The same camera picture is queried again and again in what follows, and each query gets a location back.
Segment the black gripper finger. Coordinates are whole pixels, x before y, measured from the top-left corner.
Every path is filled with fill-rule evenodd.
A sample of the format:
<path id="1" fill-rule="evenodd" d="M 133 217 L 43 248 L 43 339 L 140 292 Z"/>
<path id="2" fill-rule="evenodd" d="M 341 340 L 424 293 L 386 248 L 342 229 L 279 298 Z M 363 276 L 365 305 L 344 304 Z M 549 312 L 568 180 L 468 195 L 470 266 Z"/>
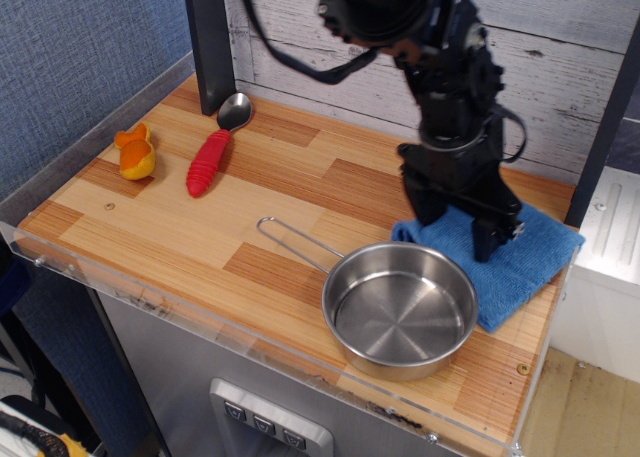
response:
<path id="1" fill-rule="evenodd" d="M 438 185 L 413 169 L 402 170 L 406 196 L 422 226 L 429 226 L 442 217 L 449 198 Z"/>
<path id="2" fill-rule="evenodd" d="M 476 217 L 472 222 L 474 259 L 488 262 L 501 246 L 518 239 L 524 228 L 518 213 Z"/>

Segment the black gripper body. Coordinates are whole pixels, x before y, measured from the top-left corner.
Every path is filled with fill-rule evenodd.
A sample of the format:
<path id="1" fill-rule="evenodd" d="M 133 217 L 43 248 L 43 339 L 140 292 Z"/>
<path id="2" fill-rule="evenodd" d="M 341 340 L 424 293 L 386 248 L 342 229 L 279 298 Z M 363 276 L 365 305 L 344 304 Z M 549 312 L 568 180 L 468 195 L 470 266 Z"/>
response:
<path id="1" fill-rule="evenodd" d="M 403 169 L 424 175 L 448 195 L 453 205 L 473 217 L 510 215 L 522 204 L 500 175 L 500 165 L 520 157 L 504 155 L 504 121 L 522 125 L 509 111 L 495 111 L 481 124 L 477 138 L 456 149 L 421 144 L 401 144 L 398 154 Z"/>

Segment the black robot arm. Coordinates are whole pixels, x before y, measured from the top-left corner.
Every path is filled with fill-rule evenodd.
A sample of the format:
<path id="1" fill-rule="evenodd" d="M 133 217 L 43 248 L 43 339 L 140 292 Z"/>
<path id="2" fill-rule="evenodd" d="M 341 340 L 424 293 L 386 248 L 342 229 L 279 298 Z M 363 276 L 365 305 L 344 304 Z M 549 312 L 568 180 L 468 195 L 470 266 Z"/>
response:
<path id="1" fill-rule="evenodd" d="M 345 42 L 394 59 L 420 109 L 420 141 L 397 148 L 405 193 L 428 226 L 453 205 L 471 215 L 474 257 L 486 262 L 523 230 L 522 204 L 500 176 L 502 67 L 471 0 L 320 0 L 326 27 Z"/>

